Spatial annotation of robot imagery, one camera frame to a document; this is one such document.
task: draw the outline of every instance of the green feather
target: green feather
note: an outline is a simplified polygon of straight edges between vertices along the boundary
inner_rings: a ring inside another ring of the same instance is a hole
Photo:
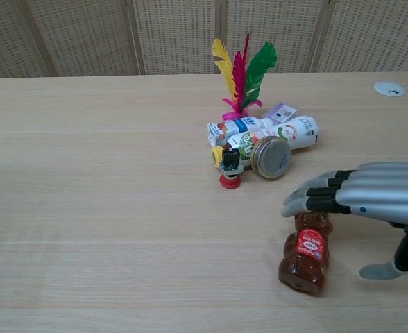
[[[264,74],[269,68],[276,66],[276,62],[277,56],[275,47],[271,43],[266,42],[255,57],[253,57],[247,68],[243,108],[250,102],[258,99]]]

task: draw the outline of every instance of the yellow object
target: yellow object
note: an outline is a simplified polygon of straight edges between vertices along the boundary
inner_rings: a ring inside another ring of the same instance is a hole
[[[216,146],[212,148],[212,160],[215,167],[219,168],[219,165],[223,161],[223,147]]]
[[[227,89],[229,89],[229,92],[230,92],[230,96],[232,97],[232,99],[235,100],[236,99],[235,98],[235,82],[232,76],[232,70],[233,70],[232,61],[230,60],[230,56],[229,56],[229,53],[227,52],[226,46],[218,38],[216,38],[215,41],[213,41],[212,54],[215,57],[223,59],[223,60],[216,60],[215,65],[218,66],[219,70],[223,74],[226,80]]]

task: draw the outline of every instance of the red base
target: red base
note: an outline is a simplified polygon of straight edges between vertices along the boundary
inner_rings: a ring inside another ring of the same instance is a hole
[[[220,184],[226,189],[236,189],[241,184],[241,177],[238,175],[234,178],[226,178],[224,175],[219,177]]]

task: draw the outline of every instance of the yellow feather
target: yellow feather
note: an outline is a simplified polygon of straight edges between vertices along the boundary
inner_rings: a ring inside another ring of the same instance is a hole
[[[219,71],[223,74],[226,80],[227,89],[229,89],[232,99],[235,99],[235,82],[233,81],[232,75],[232,61],[230,60],[230,56],[227,52],[226,46],[218,38],[213,41],[212,54],[215,57],[223,59],[215,61],[215,65],[218,66]]]

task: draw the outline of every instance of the red feather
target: red feather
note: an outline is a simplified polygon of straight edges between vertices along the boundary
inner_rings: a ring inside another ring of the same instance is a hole
[[[237,113],[243,112],[244,101],[244,85],[246,84],[246,67],[241,56],[241,51],[238,51],[233,60],[233,82],[235,82],[235,98],[237,99]]]
[[[244,66],[246,66],[246,61],[247,61],[248,36],[249,36],[249,34],[247,34],[247,37],[246,37],[246,45],[244,45],[244,53],[243,53]]]

